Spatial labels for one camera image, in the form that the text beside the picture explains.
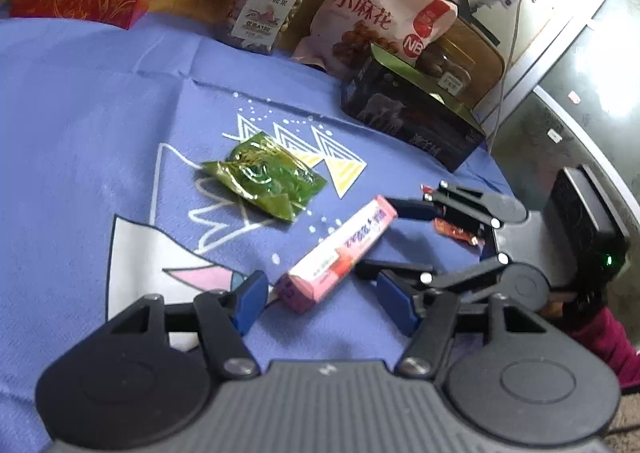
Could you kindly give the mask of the pink long snack box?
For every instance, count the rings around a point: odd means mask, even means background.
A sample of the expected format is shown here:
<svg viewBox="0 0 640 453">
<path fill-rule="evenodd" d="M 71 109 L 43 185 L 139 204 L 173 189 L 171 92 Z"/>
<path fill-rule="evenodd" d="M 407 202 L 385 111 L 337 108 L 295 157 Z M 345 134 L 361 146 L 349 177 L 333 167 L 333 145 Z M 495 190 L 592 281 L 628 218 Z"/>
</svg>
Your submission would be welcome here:
<svg viewBox="0 0 640 453">
<path fill-rule="evenodd" d="M 296 313 L 317 306 L 397 217 L 392 204 L 376 196 L 280 277 L 274 285 L 278 298 Z"/>
</svg>

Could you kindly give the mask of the red snack bag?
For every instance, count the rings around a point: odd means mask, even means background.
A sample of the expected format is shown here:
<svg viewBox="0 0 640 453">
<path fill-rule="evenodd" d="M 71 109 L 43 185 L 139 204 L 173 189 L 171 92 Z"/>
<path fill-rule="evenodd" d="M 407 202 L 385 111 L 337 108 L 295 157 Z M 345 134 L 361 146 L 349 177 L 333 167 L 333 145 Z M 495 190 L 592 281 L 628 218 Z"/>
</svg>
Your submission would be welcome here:
<svg viewBox="0 0 640 453">
<path fill-rule="evenodd" d="M 458 204 L 457 208 L 450 208 L 447 205 L 442 207 L 442 217 L 433 221 L 438 234 L 469 244 L 472 247 L 485 245 L 484 225 L 474 218 L 474 214 L 480 213 L 485 216 L 488 213 L 480 202 L 483 196 L 482 191 L 460 185 L 446 187 L 442 182 L 439 187 L 422 184 L 421 193 L 424 200 L 433 195 L 439 195 L 440 199 L 446 198 Z"/>
</svg>

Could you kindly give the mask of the green translucent candy bag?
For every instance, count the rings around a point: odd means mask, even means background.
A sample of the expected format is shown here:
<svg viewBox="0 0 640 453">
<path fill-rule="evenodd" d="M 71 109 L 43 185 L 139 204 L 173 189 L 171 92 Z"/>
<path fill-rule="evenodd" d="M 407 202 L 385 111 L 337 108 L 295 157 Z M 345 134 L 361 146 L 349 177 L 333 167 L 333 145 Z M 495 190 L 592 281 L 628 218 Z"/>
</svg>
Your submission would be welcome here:
<svg viewBox="0 0 640 453">
<path fill-rule="evenodd" d="M 238 144 L 226 160 L 203 162 L 202 169 L 235 195 L 285 222 L 294 222 L 326 186 L 323 176 L 265 132 Z"/>
</svg>

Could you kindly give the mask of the black tin box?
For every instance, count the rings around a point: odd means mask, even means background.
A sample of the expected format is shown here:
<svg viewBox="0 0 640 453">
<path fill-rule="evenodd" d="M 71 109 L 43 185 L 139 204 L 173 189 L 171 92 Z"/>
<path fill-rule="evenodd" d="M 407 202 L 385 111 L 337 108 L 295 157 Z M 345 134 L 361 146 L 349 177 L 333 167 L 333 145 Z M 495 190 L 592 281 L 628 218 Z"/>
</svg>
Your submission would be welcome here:
<svg viewBox="0 0 640 453">
<path fill-rule="evenodd" d="M 412 145 L 454 172 L 486 141 L 456 98 L 377 44 L 358 74 L 343 84 L 345 114 Z"/>
</svg>

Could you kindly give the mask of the blue printed tablecloth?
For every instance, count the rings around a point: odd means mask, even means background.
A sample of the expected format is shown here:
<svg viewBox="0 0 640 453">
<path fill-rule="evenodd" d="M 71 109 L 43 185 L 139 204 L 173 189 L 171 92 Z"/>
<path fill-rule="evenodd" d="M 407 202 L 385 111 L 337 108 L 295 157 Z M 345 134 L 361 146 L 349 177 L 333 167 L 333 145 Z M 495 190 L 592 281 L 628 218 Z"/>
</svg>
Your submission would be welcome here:
<svg viewBox="0 0 640 453">
<path fill-rule="evenodd" d="M 201 173 L 256 132 L 306 150 L 326 179 L 293 223 Z M 190 20 L 3 17 L 2 450 L 47 446 L 38 377 L 129 303 L 188 301 L 184 271 L 217 263 L 275 281 L 371 199 L 442 180 L 509 192 L 486 150 L 449 172 L 348 118 L 336 79 L 231 49 Z"/>
</svg>

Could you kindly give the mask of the pink twisted-dough snack bag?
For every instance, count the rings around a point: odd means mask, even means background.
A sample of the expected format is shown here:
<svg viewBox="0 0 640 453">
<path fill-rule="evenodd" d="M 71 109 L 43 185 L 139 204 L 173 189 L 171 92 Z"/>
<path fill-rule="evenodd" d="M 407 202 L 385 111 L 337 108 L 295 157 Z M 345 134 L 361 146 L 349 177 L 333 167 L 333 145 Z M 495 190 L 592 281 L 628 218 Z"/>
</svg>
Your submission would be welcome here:
<svg viewBox="0 0 640 453">
<path fill-rule="evenodd" d="M 349 80 L 376 44 L 413 66 L 457 17 L 447 0 L 324 0 L 293 60 Z"/>
</svg>

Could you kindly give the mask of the nut jar gold lid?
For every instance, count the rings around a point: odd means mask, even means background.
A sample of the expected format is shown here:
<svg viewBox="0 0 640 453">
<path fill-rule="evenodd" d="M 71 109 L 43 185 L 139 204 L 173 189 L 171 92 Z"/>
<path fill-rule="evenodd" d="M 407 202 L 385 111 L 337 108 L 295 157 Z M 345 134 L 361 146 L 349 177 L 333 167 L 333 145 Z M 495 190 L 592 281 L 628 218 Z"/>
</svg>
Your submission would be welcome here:
<svg viewBox="0 0 640 453">
<path fill-rule="evenodd" d="M 288 30 L 304 0 L 229 0 L 216 39 L 227 46 L 269 55 Z"/>
</svg>

